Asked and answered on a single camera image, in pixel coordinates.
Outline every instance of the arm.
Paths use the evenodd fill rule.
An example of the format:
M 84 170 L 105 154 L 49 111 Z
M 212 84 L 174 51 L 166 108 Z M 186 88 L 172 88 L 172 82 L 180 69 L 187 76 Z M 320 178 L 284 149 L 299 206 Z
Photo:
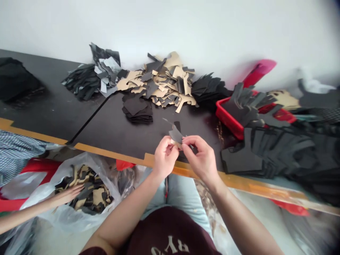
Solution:
M 70 202 L 78 196 L 82 188 L 82 185 L 75 186 L 28 208 L 1 217 L 0 234 L 5 233 L 6 231 L 28 221 L 31 218 L 34 218 L 35 216 L 38 216 L 40 213 Z
M 195 155 L 188 145 L 195 145 Z M 210 190 L 230 235 L 242 254 L 283 254 L 274 238 L 220 178 L 214 150 L 199 136 L 183 138 L 183 151 L 193 171 Z
M 108 255 L 115 254 L 134 231 L 161 182 L 172 172 L 178 155 L 170 136 L 165 136 L 156 149 L 151 174 L 109 214 L 82 251 L 97 246 Z

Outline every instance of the forearm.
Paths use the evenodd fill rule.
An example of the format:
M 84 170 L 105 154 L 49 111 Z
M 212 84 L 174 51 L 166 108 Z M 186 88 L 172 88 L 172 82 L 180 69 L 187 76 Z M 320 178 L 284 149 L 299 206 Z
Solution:
M 103 239 L 115 250 L 119 249 L 135 229 L 163 180 L 162 176 L 151 172 L 139 187 L 110 213 L 93 234 L 93 238 Z M 92 237 L 83 250 L 93 246 L 91 239 Z
M 28 221 L 40 213 L 48 211 L 51 209 L 48 201 L 42 201 L 36 205 L 32 205 L 20 211 L 16 211 L 10 215 L 6 215 L 0 218 L 0 234 Z
M 242 254 L 283 254 L 264 225 L 234 196 L 220 177 L 206 182 L 206 185 Z

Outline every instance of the black tabletop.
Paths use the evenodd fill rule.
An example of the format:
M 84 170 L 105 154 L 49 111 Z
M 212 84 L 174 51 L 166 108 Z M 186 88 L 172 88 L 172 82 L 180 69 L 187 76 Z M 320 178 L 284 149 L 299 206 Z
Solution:
M 100 149 L 144 159 L 145 153 L 154 154 L 163 136 L 169 135 L 170 122 L 179 121 L 182 135 L 199 135 L 214 149 L 217 169 L 223 171 L 220 151 L 235 138 L 219 119 L 202 107 L 184 104 L 180 113 L 175 106 L 162 108 L 152 104 L 153 123 L 132 124 L 122 112 L 122 92 L 112 95 L 93 119 L 76 137 L 73 145 L 83 143 Z M 178 158 L 187 162 L 183 154 Z
M 12 57 L 45 86 L 41 93 L 11 104 L 0 101 L 0 118 L 14 121 L 12 126 L 56 138 L 71 140 L 95 113 L 105 98 L 98 93 L 80 102 L 61 81 L 80 63 L 0 50 L 0 57 Z

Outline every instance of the light blue jeans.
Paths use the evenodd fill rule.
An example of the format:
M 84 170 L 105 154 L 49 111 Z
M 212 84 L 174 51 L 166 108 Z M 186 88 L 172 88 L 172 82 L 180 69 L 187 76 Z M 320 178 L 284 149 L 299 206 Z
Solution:
M 152 169 L 147 168 L 141 179 L 143 182 L 151 173 Z M 155 196 L 148 204 L 141 220 L 149 214 L 165 206 L 173 206 L 184 211 L 190 218 L 200 225 L 213 238 L 208 216 L 202 205 L 201 198 L 196 189 L 194 179 L 180 175 L 170 174 L 168 179 L 168 198 L 165 197 L 165 180 L 158 187 Z

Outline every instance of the checkered fabric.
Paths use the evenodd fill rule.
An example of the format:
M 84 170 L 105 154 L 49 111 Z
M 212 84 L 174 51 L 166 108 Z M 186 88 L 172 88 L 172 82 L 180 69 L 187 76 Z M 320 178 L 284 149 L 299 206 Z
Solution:
M 323 121 L 328 124 L 335 124 L 340 122 L 340 108 L 335 109 L 320 109 L 314 108 L 309 110 L 310 114 L 322 116 Z
M 0 187 L 17 176 L 29 159 L 43 154 L 47 142 L 0 130 Z

